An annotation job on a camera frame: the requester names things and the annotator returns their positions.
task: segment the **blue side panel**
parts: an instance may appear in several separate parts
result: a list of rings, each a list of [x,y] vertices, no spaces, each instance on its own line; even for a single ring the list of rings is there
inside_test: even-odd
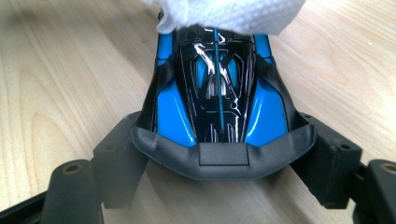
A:
[[[273,63],[271,59],[272,52],[268,35],[254,35],[254,43],[256,45],[257,54],[262,56],[266,62]]]
[[[175,80],[157,98],[157,134],[184,147],[196,144]]]
[[[236,77],[236,63],[234,59],[231,59],[228,63],[228,70],[230,71],[231,82],[233,86],[236,87],[236,85],[238,85],[238,79]]]
[[[258,78],[245,141],[260,147],[287,132],[282,98],[270,84]]]
[[[202,84],[204,82],[204,75],[205,75],[206,69],[207,69],[207,65],[206,65],[205,61],[201,57],[198,57],[198,62],[197,62],[198,88],[202,88]]]
[[[163,65],[172,55],[172,34],[158,36],[157,65]]]

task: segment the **white paper towel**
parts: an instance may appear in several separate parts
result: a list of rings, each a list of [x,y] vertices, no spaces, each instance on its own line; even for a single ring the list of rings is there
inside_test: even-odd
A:
[[[296,17],[305,0],[144,0],[157,2],[161,34],[199,24],[244,35],[279,35]]]

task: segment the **wood grain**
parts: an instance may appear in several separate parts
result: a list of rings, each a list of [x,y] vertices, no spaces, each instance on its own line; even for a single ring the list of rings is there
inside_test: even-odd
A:
[[[159,8],[139,0],[0,2],[0,210],[46,190],[63,162],[90,159],[151,79]],[[272,36],[297,108],[396,161],[396,2],[308,0]],[[129,209],[107,223],[351,223],[290,169],[196,182],[150,163]]]

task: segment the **white cloth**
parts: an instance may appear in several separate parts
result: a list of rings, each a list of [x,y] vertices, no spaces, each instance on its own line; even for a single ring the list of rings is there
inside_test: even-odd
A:
[[[279,33],[291,23],[305,0],[144,0],[159,3],[161,34],[199,24],[244,35]]]

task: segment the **wooden surface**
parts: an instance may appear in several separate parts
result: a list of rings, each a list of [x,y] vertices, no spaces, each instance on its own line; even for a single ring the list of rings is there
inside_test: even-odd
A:
[[[142,106],[158,7],[139,0],[0,2],[0,210],[44,191],[50,173]],[[396,161],[396,2],[308,0],[271,37],[297,108]],[[151,162],[132,211],[107,223],[351,223],[318,205],[290,169],[257,181],[195,182]]]

